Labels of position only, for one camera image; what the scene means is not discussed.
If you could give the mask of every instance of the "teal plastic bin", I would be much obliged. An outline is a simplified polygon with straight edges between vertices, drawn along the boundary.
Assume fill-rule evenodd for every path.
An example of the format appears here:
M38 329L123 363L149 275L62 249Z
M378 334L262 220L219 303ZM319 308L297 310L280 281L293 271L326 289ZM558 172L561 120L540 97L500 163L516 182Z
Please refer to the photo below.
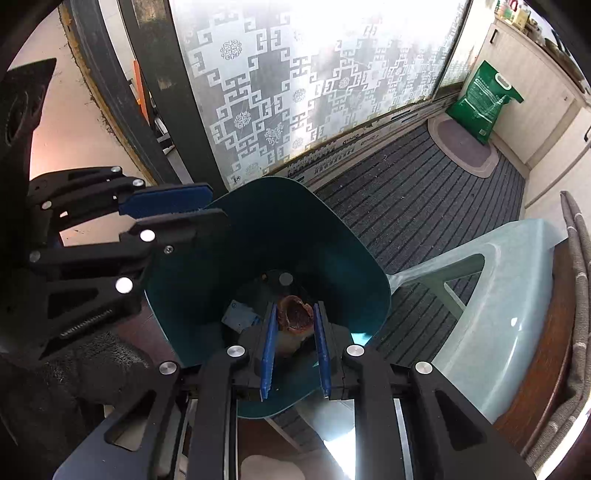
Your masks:
M314 301L325 302L329 320L348 327L354 338L370 338L382 326L390 307L386 275L349 228L303 185L266 177L209 207L226 212L230 231L207 245L162 256L146 289L184 366L205 363L237 341L222 316L241 286L269 270L292 273ZM296 352L287 366L274 370L269 398L242 401L238 413L275 415L319 388L319 378L316 353Z

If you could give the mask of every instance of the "floor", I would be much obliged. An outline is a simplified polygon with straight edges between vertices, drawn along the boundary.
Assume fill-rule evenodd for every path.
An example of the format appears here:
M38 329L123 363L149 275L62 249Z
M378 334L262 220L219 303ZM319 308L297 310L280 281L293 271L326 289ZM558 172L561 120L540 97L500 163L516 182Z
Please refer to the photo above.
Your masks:
M324 186L317 195L351 228L388 274L405 270L517 220L525 180L499 153L487 179L462 170L435 145L426 124ZM465 302L478 275L452 288ZM424 287L402 288L371 340L393 363L431 361L455 325Z

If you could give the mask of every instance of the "patterned glass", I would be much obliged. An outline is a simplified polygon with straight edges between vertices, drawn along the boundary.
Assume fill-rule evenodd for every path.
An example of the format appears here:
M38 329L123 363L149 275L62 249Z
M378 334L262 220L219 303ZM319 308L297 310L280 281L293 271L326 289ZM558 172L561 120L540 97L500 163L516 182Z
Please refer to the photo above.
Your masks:
M432 95L465 0L170 0L228 188Z

